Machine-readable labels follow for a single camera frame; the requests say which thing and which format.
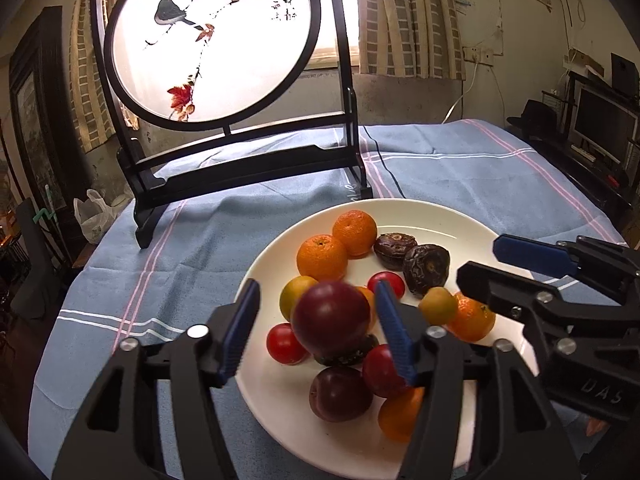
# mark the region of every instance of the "checkered curtain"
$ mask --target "checkered curtain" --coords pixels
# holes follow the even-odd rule
[[[102,0],[105,24],[116,0]],[[85,153],[105,143],[114,134],[100,84],[91,37],[89,0],[76,0],[69,42],[69,97],[78,142]],[[138,129],[138,118],[122,107],[127,125]]]
[[[464,79],[454,0],[358,0],[360,73]]]

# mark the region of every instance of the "plate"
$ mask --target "plate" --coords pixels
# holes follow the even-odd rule
[[[449,250],[451,264],[446,287],[451,292],[459,290],[457,271],[469,260],[528,278],[531,274],[495,259],[492,244],[497,235],[480,222],[447,207],[393,198],[342,204],[311,215],[271,242],[247,271],[241,287],[249,278],[257,280],[262,302],[237,381],[255,418],[287,450],[317,468],[357,480],[395,480],[406,444],[390,441],[378,427],[378,409],[384,399],[374,396],[369,411],[355,420],[338,424],[324,422],[312,413],[308,402],[309,386],[324,367],[313,359],[297,366],[281,365],[269,356],[265,346],[271,327],[284,322],[278,299],[286,283],[298,275],[296,253],[300,244],[311,236],[331,233],[335,219],[356,208],[375,219],[378,234],[401,232],[414,236],[419,244],[438,244]],[[385,269],[370,254],[349,261],[345,280],[366,286],[369,277],[380,270]],[[417,304],[418,299],[407,292],[402,302]],[[374,333],[384,341],[379,323]],[[494,329],[479,343],[490,345],[497,338],[510,339],[529,367],[537,372],[520,323],[497,316]],[[476,386],[473,381],[465,381],[456,466],[468,462],[475,411]]]

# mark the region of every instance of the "plate rim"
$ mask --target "plate rim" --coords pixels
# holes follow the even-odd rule
[[[238,295],[240,294],[240,292],[242,291],[242,288],[244,287],[244,284],[246,283],[246,281],[249,279],[249,275],[252,273],[252,271],[254,270],[255,267],[257,267],[257,265],[259,264],[260,259],[265,255],[265,253],[268,252],[268,249],[276,244],[281,238],[283,238],[287,233],[289,233],[289,231],[293,230],[295,227],[297,227],[297,225],[299,225],[302,222],[305,222],[307,220],[311,220],[312,218],[315,218],[321,214],[325,214],[328,211],[331,211],[333,209],[338,209],[338,208],[344,208],[345,206],[353,206],[353,208],[356,208],[357,204],[361,204],[361,203],[370,203],[370,202],[415,202],[415,203],[420,203],[420,204],[424,204],[424,205],[430,205],[430,206],[434,206],[436,208],[439,209],[444,209],[446,211],[449,212],[453,212],[457,215],[463,216],[465,218],[467,218],[468,220],[471,220],[472,222],[474,222],[475,224],[478,224],[480,227],[487,229],[489,232],[491,232],[496,238],[498,237],[498,234],[491,228],[487,227],[486,225],[484,225],[482,222],[476,220],[475,218],[472,218],[471,216],[460,212],[456,209],[441,205],[441,204],[436,204],[433,202],[427,202],[426,200],[416,200],[416,199],[412,199],[412,198],[369,198],[366,200],[358,200],[357,202],[345,202],[342,204],[337,204],[331,207],[328,207],[326,209],[322,209],[316,213],[313,213],[312,215],[306,216],[305,218],[295,222],[295,224],[289,226],[287,229],[285,229],[283,232],[281,232],[278,236],[276,236],[261,252],[260,254],[258,254],[258,256],[256,256],[255,260],[253,261],[253,263],[249,266],[249,268],[247,269],[247,271],[245,272],[244,276],[242,277],[242,281],[240,282],[240,285],[238,286],[238,290],[236,291],[236,295],[234,297],[234,301],[238,300]],[[530,278],[533,278],[533,276],[531,275],[530,271],[528,269],[524,269],[528,274]],[[526,339],[523,341],[523,343],[520,345],[520,347],[518,348],[518,353],[522,356],[523,355],[523,351],[526,347]],[[238,390],[240,390],[240,394],[242,395],[242,400],[244,400],[244,403],[247,405],[247,407],[249,408],[249,411],[251,412],[251,414],[253,415],[253,417],[255,418],[255,420],[258,421],[258,423],[260,424],[260,426],[264,429],[264,431],[267,432],[267,434],[273,439],[275,440],[280,446],[282,446],[287,452],[291,453],[292,455],[294,455],[295,457],[297,457],[298,459],[302,460],[305,463],[308,463],[309,465],[318,468],[321,471],[325,471],[327,473],[339,476],[341,478],[345,478],[338,470],[335,470],[334,468],[331,468],[331,466],[327,466],[325,463],[321,464],[316,460],[310,460],[307,457],[303,457],[300,456],[300,454],[298,454],[297,452],[295,452],[294,450],[290,449],[289,446],[286,446],[283,441],[281,441],[281,439],[279,437],[277,437],[275,434],[273,434],[272,431],[270,431],[266,425],[263,423],[262,419],[256,414],[255,411],[255,406],[252,404],[252,402],[249,402],[249,400],[247,399],[246,396],[246,387],[244,385],[244,381],[241,378],[242,375],[242,367],[239,367],[238,369],[238,373],[236,374],[236,384],[238,385]],[[367,480],[365,477],[352,477],[352,480]]]

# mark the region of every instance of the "red tomato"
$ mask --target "red tomato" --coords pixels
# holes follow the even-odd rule
[[[284,365],[297,365],[309,355],[293,334],[290,323],[280,323],[269,330],[267,352]]]
[[[398,298],[398,300],[404,296],[404,281],[396,273],[389,272],[388,270],[379,272],[371,276],[369,278],[369,282],[367,283],[367,288],[375,294],[376,285],[381,280],[387,280],[389,282],[389,285],[391,285],[391,288],[394,290],[394,293],[396,294],[396,298]]]
[[[367,354],[362,363],[362,378],[379,397],[395,397],[409,389],[396,372],[389,345],[378,345]]]

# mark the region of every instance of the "black bird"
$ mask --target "black bird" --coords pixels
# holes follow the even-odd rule
[[[195,25],[198,30],[204,30],[191,20],[187,20],[187,13],[174,4],[173,0],[160,0],[154,19],[158,25],[175,25],[175,23],[184,22],[187,25]]]

